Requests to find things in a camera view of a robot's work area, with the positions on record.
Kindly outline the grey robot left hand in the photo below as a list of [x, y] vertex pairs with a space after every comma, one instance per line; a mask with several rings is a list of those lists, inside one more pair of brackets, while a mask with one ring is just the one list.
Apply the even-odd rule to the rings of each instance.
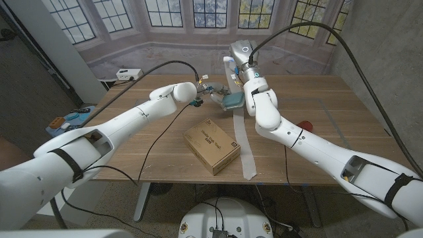
[[222, 83], [211, 82], [211, 83], [198, 83], [196, 94], [196, 104], [200, 106], [203, 103], [202, 96], [209, 95], [211, 100], [217, 103], [224, 111], [227, 110], [227, 107], [223, 103], [223, 98], [231, 94], [229, 87]]

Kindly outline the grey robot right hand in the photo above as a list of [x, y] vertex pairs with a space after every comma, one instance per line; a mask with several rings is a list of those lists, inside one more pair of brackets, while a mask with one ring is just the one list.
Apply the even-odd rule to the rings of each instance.
[[229, 45], [231, 56], [240, 71], [246, 71], [251, 67], [258, 66], [258, 52], [254, 53], [253, 61], [249, 63], [249, 57], [256, 47], [257, 43], [254, 40], [238, 40]]

